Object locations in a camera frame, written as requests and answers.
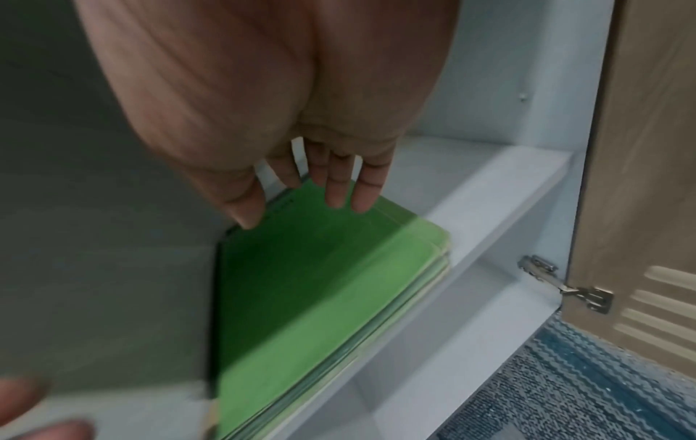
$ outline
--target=blue patterned carpet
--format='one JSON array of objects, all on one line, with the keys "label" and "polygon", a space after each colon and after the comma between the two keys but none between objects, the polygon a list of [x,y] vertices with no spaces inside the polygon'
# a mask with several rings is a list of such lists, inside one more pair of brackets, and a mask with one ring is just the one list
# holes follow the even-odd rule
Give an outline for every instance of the blue patterned carpet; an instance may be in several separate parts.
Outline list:
[{"label": "blue patterned carpet", "polygon": [[436,438],[696,439],[696,383],[557,316]]}]

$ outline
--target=metal hinge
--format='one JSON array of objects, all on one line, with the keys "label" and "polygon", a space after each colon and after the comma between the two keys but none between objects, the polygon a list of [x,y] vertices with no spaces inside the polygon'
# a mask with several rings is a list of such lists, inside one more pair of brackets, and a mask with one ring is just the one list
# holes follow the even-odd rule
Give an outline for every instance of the metal hinge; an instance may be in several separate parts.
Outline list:
[{"label": "metal hinge", "polygon": [[613,293],[596,287],[576,288],[567,286],[555,275],[555,271],[558,267],[541,257],[536,255],[530,257],[526,255],[517,263],[517,266],[537,280],[554,286],[560,291],[561,295],[580,298],[587,303],[589,309],[595,312],[607,314],[611,309],[611,303],[614,300]]}]

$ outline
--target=cabinet door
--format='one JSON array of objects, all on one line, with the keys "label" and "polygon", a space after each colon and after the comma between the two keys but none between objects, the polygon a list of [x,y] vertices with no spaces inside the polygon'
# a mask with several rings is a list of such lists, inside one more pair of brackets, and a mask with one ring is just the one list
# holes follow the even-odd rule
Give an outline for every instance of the cabinet door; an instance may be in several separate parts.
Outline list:
[{"label": "cabinet door", "polygon": [[563,317],[696,377],[696,2],[620,1],[568,284],[615,294]]}]

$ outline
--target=green notebook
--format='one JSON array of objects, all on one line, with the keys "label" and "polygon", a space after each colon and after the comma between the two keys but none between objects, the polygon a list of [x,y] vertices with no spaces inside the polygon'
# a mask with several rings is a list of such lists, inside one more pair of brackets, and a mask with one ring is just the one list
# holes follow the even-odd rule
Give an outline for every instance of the green notebook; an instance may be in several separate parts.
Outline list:
[{"label": "green notebook", "polygon": [[255,439],[290,416],[447,270],[446,231],[378,200],[334,210],[311,183],[221,246],[218,438]]}]

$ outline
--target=hand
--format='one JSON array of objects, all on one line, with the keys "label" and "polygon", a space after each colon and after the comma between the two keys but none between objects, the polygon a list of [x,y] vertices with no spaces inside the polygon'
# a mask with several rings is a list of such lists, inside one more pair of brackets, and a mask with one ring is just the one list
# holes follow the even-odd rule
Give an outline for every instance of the hand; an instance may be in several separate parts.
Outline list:
[{"label": "hand", "polygon": [[[46,395],[39,381],[25,378],[0,378],[0,427],[12,422]],[[21,436],[22,440],[90,440],[93,428],[83,421],[68,421]]]},{"label": "hand", "polygon": [[397,139],[433,88],[459,0],[75,0],[97,58],[144,143],[213,204],[256,225],[266,159],[300,184],[304,137],[326,203],[369,209]]}]

